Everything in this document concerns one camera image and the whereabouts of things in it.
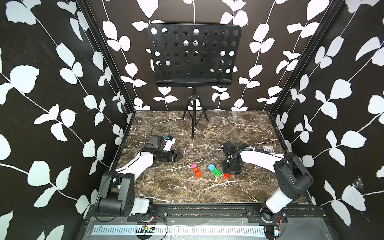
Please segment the red lego brick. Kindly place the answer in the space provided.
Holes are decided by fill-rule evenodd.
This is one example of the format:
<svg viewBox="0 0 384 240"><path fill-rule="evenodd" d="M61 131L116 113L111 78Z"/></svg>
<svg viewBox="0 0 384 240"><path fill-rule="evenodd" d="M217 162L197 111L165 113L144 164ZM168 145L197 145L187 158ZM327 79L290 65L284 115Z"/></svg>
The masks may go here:
<svg viewBox="0 0 384 240"><path fill-rule="evenodd" d="M230 177L231 177L231 175L230 175L230 174L224 174L223 177L224 177L225 179L229 180Z"/></svg>
<svg viewBox="0 0 384 240"><path fill-rule="evenodd" d="M195 172L195 176L196 176L197 178L200 178L200 177L202 176L202 174L201 174L200 171L197 171L197 172Z"/></svg>

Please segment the green lego brick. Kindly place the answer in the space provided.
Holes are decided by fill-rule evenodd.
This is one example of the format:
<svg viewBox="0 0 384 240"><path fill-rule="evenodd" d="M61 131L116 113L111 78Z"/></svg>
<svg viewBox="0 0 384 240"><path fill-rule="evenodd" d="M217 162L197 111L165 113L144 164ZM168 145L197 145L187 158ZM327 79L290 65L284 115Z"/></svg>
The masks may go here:
<svg viewBox="0 0 384 240"><path fill-rule="evenodd" d="M216 177L220 177L220 176L222 175L222 173L221 173L218 169L216 169L216 168L214 168L214 169L212 170L212 173L213 173Z"/></svg>

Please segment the blue lego brick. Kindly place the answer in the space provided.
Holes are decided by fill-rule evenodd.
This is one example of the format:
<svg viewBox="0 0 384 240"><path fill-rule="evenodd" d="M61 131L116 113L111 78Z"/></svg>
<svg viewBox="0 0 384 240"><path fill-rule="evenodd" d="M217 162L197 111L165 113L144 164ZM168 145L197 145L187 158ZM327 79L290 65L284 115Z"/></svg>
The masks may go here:
<svg viewBox="0 0 384 240"><path fill-rule="evenodd" d="M216 167L215 167L213 164L210 164L210 165L208 166L208 168L209 168L210 171L213 171Z"/></svg>

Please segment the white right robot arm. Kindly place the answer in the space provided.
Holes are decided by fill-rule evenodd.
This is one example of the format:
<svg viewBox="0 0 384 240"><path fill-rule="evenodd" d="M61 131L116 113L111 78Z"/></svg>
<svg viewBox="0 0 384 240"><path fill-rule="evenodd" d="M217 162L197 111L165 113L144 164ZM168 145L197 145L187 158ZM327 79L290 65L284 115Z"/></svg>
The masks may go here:
<svg viewBox="0 0 384 240"><path fill-rule="evenodd" d="M314 184L314 177L294 153L276 154L251 146L235 146L230 141L221 143L225 155L222 162L224 173L239 175L247 165L271 173L277 189L266 199L257 213L265 222L272 222L291 202L298 200Z"/></svg>

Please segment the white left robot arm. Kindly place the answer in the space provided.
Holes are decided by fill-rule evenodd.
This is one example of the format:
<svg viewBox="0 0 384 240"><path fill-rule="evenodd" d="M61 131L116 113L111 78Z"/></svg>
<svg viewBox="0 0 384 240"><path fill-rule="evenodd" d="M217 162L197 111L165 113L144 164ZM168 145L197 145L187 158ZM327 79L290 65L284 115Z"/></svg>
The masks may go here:
<svg viewBox="0 0 384 240"><path fill-rule="evenodd" d="M177 162L183 154L174 148L173 136L152 135L150 142L137 151L121 168L103 174L95 202L95 216L129 217L154 214L153 200L135 196L135 182L157 162Z"/></svg>

